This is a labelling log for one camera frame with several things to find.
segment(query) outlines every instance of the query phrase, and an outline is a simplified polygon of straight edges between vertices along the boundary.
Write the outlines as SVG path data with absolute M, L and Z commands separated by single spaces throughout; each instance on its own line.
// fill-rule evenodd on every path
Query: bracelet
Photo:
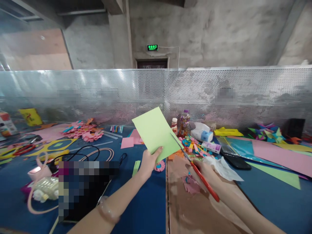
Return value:
M 100 198 L 99 205 L 97 206 L 98 211 L 100 215 L 102 216 L 102 218 L 108 220 L 111 223 L 116 224 L 120 220 L 120 217 L 115 217 L 112 211 L 107 207 L 106 201 L 105 201 L 107 198 L 108 198 L 107 196 L 103 196 Z

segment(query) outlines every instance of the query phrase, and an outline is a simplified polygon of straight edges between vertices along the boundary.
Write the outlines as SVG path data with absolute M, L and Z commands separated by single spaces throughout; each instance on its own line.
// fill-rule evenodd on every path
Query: wooden board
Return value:
M 177 156 L 173 161 L 167 161 L 169 233 L 252 233 L 224 203 L 217 203 L 203 190 L 201 193 L 194 195 L 185 191 L 181 179 L 188 174 L 185 164 L 189 164 L 189 162 Z M 245 200 L 247 205 L 254 209 L 252 204 L 233 182 L 228 182 L 223 178 L 221 179 L 230 190 L 235 192 L 239 197 Z

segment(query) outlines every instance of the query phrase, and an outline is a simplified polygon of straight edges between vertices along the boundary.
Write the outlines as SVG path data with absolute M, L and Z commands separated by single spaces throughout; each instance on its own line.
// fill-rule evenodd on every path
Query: exit sign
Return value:
M 147 51 L 154 51 L 154 50 L 158 51 L 158 45 L 147 45 L 146 48 L 147 48 Z

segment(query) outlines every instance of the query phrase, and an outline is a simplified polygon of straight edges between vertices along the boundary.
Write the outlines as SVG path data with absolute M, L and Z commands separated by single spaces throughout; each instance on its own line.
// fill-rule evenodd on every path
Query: phone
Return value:
M 230 163 L 233 167 L 241 170 L 251 170 L 251 166 L 246 163 L 241 157 L 225 153 L 221 150 L 221 155 L 225 160 Z

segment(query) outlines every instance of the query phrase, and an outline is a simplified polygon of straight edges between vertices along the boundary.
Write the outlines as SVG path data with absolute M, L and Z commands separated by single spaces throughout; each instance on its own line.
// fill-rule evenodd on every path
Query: red scissors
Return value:
M 189 158 L 188 154 L 184 151 L 184 149 L 182 148 L 182 146 L 179 144 L 179 142 L 176 140 L 176 138 L 171 134 L 171 136 L 174 138 L 175 142 L 180 146 L 184 156 L 187 158 L 187 160 L 189 160 L 191 166 L 194 168 L 194 171 L 196 172 L 196 174 L 199 176 L 199 178 L 201 179 L 201 181 L 204 183 L 204 185 L 206 186 L 206 188 L 208 189 L 208 191 L 210 192 L 210 194 L 212 195 L 212 197 L 219 202 L 220 198 L 218 196 L 218 194 L 215 193 L 215 191 L 212 189 L 212 187 L 208 184 L 208 182 L 205 180 L 205 177 L 201 174 L 201 172 L 199 171 L 199 169 L 197 168 L 197 166 L 193 163 L 193 161 Z

